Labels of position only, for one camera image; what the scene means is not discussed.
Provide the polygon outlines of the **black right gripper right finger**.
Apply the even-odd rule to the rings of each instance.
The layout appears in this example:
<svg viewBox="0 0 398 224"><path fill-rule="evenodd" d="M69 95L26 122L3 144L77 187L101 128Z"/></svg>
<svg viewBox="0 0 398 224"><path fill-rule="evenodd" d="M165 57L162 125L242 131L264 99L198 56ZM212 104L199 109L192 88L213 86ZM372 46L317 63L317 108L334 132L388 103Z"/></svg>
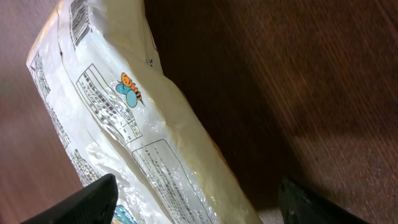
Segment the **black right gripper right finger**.
<svg viewBox="0 0 398 224"><path fill-rule="evenodd" d="M279 204L285 224L368 224L290 179L284 179L280 183Z"/></svg>

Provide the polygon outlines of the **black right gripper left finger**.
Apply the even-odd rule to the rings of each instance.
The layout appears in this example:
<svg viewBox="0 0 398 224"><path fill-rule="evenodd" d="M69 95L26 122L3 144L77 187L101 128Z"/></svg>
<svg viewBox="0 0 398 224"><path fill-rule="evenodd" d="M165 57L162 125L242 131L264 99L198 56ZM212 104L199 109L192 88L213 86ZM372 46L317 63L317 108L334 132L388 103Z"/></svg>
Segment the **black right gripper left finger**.
<svg viewBox="0 0 398 224"><path fill-rule="evenodd" d="M106 174L21 224L110 224L117 200L116 178Z"/></svg>

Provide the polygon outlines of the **cream snack bag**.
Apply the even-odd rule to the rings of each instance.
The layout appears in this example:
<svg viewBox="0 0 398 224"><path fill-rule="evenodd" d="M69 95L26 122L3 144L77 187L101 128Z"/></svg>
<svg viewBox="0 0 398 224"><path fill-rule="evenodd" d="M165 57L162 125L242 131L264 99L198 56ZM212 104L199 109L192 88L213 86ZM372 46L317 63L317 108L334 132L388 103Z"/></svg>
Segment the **cream snack bag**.
<svg viewBox="0 0 398 224"><path fill-rule="evenodd" d="M26 64L81 183L115 176L115 223L260 222L163 74L142 1L59 1Z"/></svg>

